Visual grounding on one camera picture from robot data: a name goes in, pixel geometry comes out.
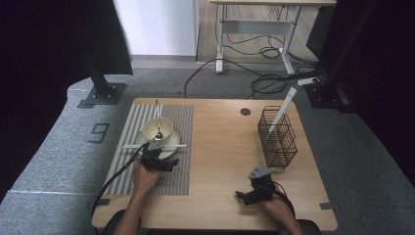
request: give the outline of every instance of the wooden table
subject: wooden table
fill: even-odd
[[[193,133],[189,196],[149,196],[143,212],[143,227],[171,229],[275,230],[278,225],[257,205],[245,206],[235,191],[249,192],[248,174],[256,165],[265,166],[257,131],[265,106],[283,101],[159,99],[164,105],[193,105]],[[138,98],[135,105],[155,104]],[[241,110],[251,114],[243,116]],[[294,103],[286,111],[296,134],[298,153],[285,169],[272,178],[286,189],[297,218],[313,220],[322,230],[335,230],[332,210],[316,162]],[[114,213],[125,209],[130,196],[105,195],[108,206],[96,209],[92,223],[104,227]]]
[[[284,62],[288,74],[293,74],[294,69],[289,58],[291,41],[302,6],[335,6],[336,0],[209,0],[210,3],[221,5],[221,15],[219,24],[219,45],[216,53],[216,72],[223,72],[223,34],[224,33],[243,33],[243,34],[265,34],[265,35],[285,35],[287,39],[284,47],[279,48],[281,58]],[[294,18],[291,21],[249,21],[249,20],[227,20],[226,7],[228,5],[270,5],[270,6],[297,6]]]

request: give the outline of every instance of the white wall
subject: white wall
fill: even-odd
[[[196,56],[199,0],[114,0],[130,55]]]

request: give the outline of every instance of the human arm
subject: human arm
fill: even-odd
[[[272,195],[269,201],[258,203],[274,218],[290,235],[302,235],[302,230],[288,205],[280,196]]]
[[[160,176],[161,173],[159,171],[148,171],[139,161],[134,162],[134,191],[127,209],[115,230],[115,235],[137,234],[144,201]]]

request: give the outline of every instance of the desk leg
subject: desk leg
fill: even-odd
[[[219,46],[216,52],[216,73],[223,73],[223,24],[225,23],[225,5],[221,5],[222,13],[219,19]]]
[[[294,19],[291,21],[290,31],[288,33],[287,41],[284,45],[284,48],[280,48],[281,58],[283,59],[284,65],[286,67],[288,74],[294,74],[293,65],[291,64],[288,52],[290,50],[290,44],[293,40],[294,32],[296,31],[297,23],[299,21],[299,16],[301,12],[301,6],[297,6],[296,15]]]

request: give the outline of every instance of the saucer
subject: saucer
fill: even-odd
[[[146,139],[146,137],[144,137],[143,132],[140,131],[140,133],[138,134],[136,140],[135,140],[135,145],[142,145],[147,143],[148,140]],[[180,133],[179,131],[174,128],[173,132],[171,132],[171,136],[168,138],[168,140],[166,141],[166,143],[164,143],[165,146],[168,145],[178,145],[180,144]],[[170,157],[172,154],[174,154],[174,152],[176,152],[177,148],[163,148],[161,149],[161,153],[159,155],[159,159],[165,159],[167,157]]]

